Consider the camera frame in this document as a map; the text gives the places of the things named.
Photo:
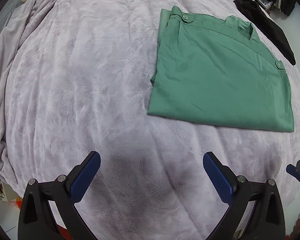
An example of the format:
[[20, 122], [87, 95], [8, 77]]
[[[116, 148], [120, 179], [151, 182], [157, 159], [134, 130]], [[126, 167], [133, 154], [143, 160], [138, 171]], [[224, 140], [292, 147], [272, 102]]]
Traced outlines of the person's right hand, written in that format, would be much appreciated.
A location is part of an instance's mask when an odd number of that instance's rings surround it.
[[298, 236], [299, 233], [300, 233], [300, 218], [296, 220], [296, 223], [293, 227], [293, 231], [289, 236], [289, 239], [290, 240], [296, 239], [296, 237]]

